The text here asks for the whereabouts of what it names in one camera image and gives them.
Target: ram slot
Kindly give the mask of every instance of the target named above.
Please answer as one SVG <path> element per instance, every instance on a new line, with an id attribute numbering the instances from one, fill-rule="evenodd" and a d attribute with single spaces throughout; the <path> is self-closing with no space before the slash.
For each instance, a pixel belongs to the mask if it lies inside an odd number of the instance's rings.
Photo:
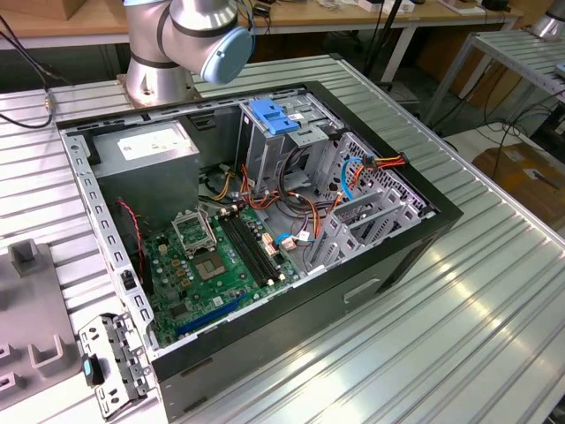
<path id="1" fill-rule="evenodd" d="M 268 280 L 278 279 L 275 267 L 239 217 L 222 217 L 220 225 L 259 287 L 268 285 Z"/>

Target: chip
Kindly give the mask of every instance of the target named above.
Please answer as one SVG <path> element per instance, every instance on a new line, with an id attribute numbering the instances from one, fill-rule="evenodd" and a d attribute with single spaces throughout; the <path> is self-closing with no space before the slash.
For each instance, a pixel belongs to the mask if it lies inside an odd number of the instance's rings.
<path id="1" fill-rule="evenodd" d="M 170 309 L 170 312 L 173 314 L 174 318 L 178 318 L 179 316 L 186 314 L 188 312 L 188 309 L 184 303 L 181 303 L 180 305 L 172 307 Z"/>
<path id="2" fill-rule="evenodd" d="M 194 258 L 193 264 L 204 281 L 226 272 L 222 257 L 217 252 L 201 254 Z"/>

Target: cardboard box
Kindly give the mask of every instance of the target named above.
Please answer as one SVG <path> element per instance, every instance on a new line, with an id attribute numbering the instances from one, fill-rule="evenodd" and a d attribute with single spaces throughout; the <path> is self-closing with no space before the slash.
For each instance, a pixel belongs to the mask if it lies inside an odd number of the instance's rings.
<path id="1" fill-rule="evenodd" d="M 498 148 L 489 148 L 473 164 L 493 175 Z M 531 146 L 502 148 L 495 182 L 544 223 L 558 231 L 565 225 L 565 174 Z"/>
<path id="2" fill-rule="evenodd" d="M 0 9 L 67 20 L 86 0 L 0 0 Z"/>

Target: open computer tower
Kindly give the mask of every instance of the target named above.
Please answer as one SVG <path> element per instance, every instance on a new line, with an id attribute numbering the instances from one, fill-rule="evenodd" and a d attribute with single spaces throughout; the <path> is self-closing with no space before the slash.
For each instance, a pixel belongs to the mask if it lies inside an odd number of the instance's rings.
<path id="1" fill-rule="evenodd" d="M 398 282 L 461 211 L 312 82 L 59 123 L 124 304 L 79 332 L 112 420 L 175 420 Z"/>

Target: wooden table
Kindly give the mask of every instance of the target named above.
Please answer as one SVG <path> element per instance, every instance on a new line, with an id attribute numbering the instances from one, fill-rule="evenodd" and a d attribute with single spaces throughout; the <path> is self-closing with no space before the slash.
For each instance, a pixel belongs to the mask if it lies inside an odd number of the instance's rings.
<path id="1" fill-rule="evenodd" d="M 15 11 L 0 10 L 14 32 L 28 48 L 84 46 L 128 42 L 125 9 L 120 0 L 87 0 L 68 21 L 40 18 Z M 412 13 L 398 14 L 393 27 L 403 32 L 383 74 L 383 80 L 391 81 L 398 69 L 408 45 L 418 27 L 442 27 L 477 24 L 503 24 L 510 29 L 522 16 L 520 11 L 508 13 L 490 11 L 486 15 L 459 15 L 437 3 L 427 0 L 417 5 Z M 387 15 L 383 13 L 381 26 Z M 271 10 L 271 34 L 312 33 L 374 29 L 378 13 L 368 12 L 354 5 L 339 10 L 329 10 L 309 0 L 305 4 L 274 4 Z M 246 19 L 239 17 L 247 25 Z M 257 33 L 267 31 L 267 21 L 256 18 Z M 0 49 L 11 46 L 0 41 Z"/>

